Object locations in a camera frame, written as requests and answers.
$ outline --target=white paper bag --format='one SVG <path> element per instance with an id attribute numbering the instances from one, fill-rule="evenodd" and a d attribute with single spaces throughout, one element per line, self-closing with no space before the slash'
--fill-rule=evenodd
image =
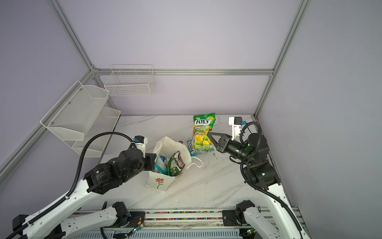
<path id="1" fill-rule="evenodd" d="M 192 165 L 191 163 L 192 157 L 187 147 L 184 144 L 175 142 L 174 140 L 170 139 L 167 136 L 157 142 L 157 145 L 155 146 L 153 151 L 153 153 L 157 154 L 156 160 L 158 159 L 159 156 L 165 156 L 166 158 L 170 159 L 178 151 L 180 151 L 180 156 L 183 162 L 185 163 L 185 167 L 182 169 L 182 171 L 180 171 L 180 174 L 178 176 L 171 177 L 171 176 L 160 174 L 157 172 L 149 172 L 149 178 L 147 179 L 147 182 L 146 182 L 147 187 L 152 187 L 161 192 L 164 192 L 172 184 L 172 182 L 175 181 L 175 179 L 182 176 L 184 171 L 186 171 L 187 168 L 190 165 Z"/>

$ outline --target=marble tabletop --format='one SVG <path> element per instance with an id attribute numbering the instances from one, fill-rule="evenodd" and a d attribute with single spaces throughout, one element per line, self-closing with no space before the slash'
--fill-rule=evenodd
<path id="1" fill-rule="evenodd" d="M 241 116 L 247 122 L 252 121 L 250 115 L 216 115 L 212 131 L 231 135 L 232 127 L 228 124 L 230 116 Z M 146 152 L 152 152 L 156 142 L 164 136 L 185 144 L 192 139 L 193 116 L 121 116 L 114 131 L 131 138 L 135 135 L 147 137 Z M 128 146 L 129 142 L 125 138 L 113 135 L 101 163 L 117 157 Z M 204 165 L 201 168 L 191 166 L 165 192 L 146 187 L 148 172 L 144 171 L 87 203 L 82 210 L 99 210 L 105 201 L 109 205 L 124 202 L 128 209 L 222 208 L 234 207 L 248 199 L 256 206 L 266 206 L 258 192 L 244 183 L 239 165 L 231 162 L 227 153 L 214 151 L 198 157 Z"/>

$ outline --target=wire basket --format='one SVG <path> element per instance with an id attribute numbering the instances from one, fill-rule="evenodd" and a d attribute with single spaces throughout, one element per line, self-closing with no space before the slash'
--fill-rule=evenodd
<path id="1" fill-rule="evenodd" d="M 84 140 L 105 105 L 109 91 L 93 85 L 81 85 L 60 111 L 44 124 L 61 140 Z"/>
<path id="2" fill-rule="evenodd" d="M 112 73 L 105 83 L 111 96 L 150 96 L 155 78 L 153 65 L 110 65 Z"/>
<path id="3" fill-rule="evenodd" d="M 93 126 L 89 130 L 89 133 L 86 135 L 84 140 L 75 141 L 71 148 L 81 155 L 82 150 L 84 149 L 85 144 L 94 136 L 103 132 L 110 132 L 114 130 L 115 125 L 119 119 L 121 111 L 103 107 L 101 113 L 98 115 Z M 111 135 L 104 135 L 95 139 L 87 148 L 85 157 L 101 157 L 103 151 L 106 148 L 107 142 L 109 142 Z"/>

